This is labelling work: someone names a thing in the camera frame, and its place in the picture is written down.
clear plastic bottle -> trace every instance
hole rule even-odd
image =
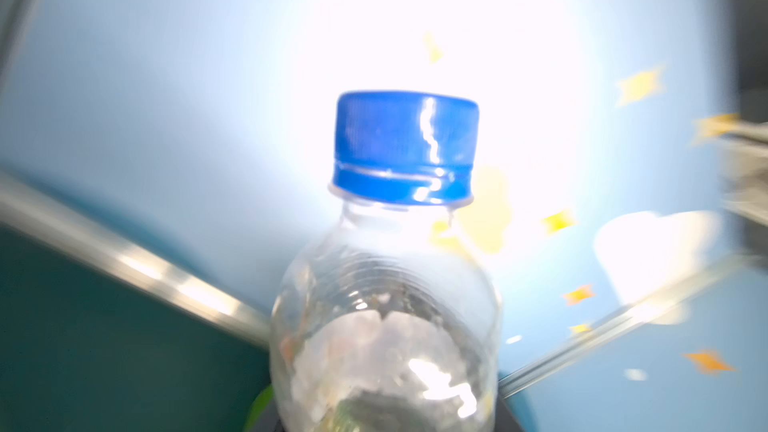
[[[417,92],[339,99],[339,223],[289,267],[270,361],[291,432],[492,430],[500,297],[458,239],[478,108]]]

yellow star decoration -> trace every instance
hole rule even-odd
[[[592,327],[586,324],[574,325],[573,327],[569,328],[571,329],[573,335],[583,334],[584,332],[589,332],[592,330]]]
[[[488,416],[491,414],[491,411],[493,410],[493,394],[487,393],[485,396],[483,396],[482,399],[480,399],[480,404],[478,407],[478,410],[482,410],[485,416]]]
[[[702,350],[698,354],[685,354],[685,357],[690,359],[699,368],[699,372],[702,374],[717,375],[722,370],[728,370],[735,372],[736,370],[720,360],[720,356],[714,350]]]
[[[573,292],[569,292],[565,295],[565,300],[568,301],[568,305],[576,305],[579,302],[588,299],[590,297],[594,297],[594,294],[592,293],[592,286],[591,285],[582,285],[581,287],[577,288]]]
[[[621,97],[618,107],[626,106],[632,102],[638,102],[648,96],[662,93],[664,86],[659,82],[659,77],[664,71],[664,66],[658,66],[650,70],[636,73],[632,77],[621,80],[617,84],[621,89]]]
[[[722,116],[708,117],[702,120],[696,120],[696,139],[695,143],[702,143],[706,139],[722,136],[732,132],[739,123],[739,114],[723,114]]]
[[[564,228],[575,226],[576,220],[574,219],[571,211],[563,210],[562,212],[558,212],[553,216],[546,217],[543,220],[543,223],[547,227],[547,233],[552,235]]]
[[[442,59],[443,52],[435,41],[435,36],[431,32],[424,34],[424,46],[427,48],[429,63],[435,63]]]
[[[485,254],[498,254],[504,246],[502,234],[512,221],[507,177],[498,168],[475,167],[472,190],[475,200],[456,212],[458,221],[477,248]]]
[[[456,232],[446,221],[440,220],[432,224],[432,236],[430,242],[440,248],[445,248],[456,255],[470,257],[462,241],[456,236]]]

white cloud decoration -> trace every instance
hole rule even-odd
[[[633,304],[700,271],[705,266],[704,253],[719,228],[715,212],[670,216],[635,212],[616,217],[600,228],[594,238],[594,251],[619,301]],[[678,304],[669,312],[669,316],[654,322],[678,324],[690,314],[685,304]]]

metal rail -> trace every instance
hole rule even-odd
[[[0,224],[238,338],[268,347],[270,322],[261,312],[2,173]]]
[[[0,24],[0,90],[10,71],[10,63],[24,42],[39,0],[13,0],[4,24]]]
[[[663,316],[678,304],[685,302],[729,275],[743,270],[755,260],[756,258],[752,255],[732,254],[698,274],[693,274],[676,284],[653,293],[632,307],[606,318],[594,330],[573,338],[561,349],[542,360],[501,379],[498,383],[499,395],[504,399],[513,396],[520,390],[530,387],[541,379],[569,366],[591,350]]]

dark green panel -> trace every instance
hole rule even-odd
[[[265,351],[0,228],[0,431],[235,432],[268,383]]]

